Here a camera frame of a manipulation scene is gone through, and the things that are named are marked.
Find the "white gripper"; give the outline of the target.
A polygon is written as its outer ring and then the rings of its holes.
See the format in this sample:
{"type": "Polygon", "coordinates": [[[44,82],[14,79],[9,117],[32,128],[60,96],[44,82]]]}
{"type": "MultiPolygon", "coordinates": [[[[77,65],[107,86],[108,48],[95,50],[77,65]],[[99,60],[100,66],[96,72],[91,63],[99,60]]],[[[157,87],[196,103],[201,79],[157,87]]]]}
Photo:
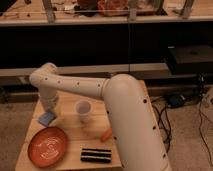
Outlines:
{"type": "Polygon", "coordinates": [[[43,109],[46,112],[51,112],[53,114],[58,113],[58,93],[55,89],[51,88],[40,88],[39,98],[43,109]]]}

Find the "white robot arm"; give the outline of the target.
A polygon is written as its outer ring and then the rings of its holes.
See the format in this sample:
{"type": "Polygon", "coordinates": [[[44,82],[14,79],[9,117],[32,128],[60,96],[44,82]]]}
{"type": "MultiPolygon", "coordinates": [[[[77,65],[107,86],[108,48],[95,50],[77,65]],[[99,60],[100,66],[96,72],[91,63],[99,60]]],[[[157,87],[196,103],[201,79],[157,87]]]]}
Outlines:
{"type": "Polygon", "coordinates": [[[147,88],[134,77],[60,76],[54,64],[46,63],[29,80],[38,88],[46,111],[55,108],[58,91],[103,101],[123,171],[172,171],[147,88]]]}

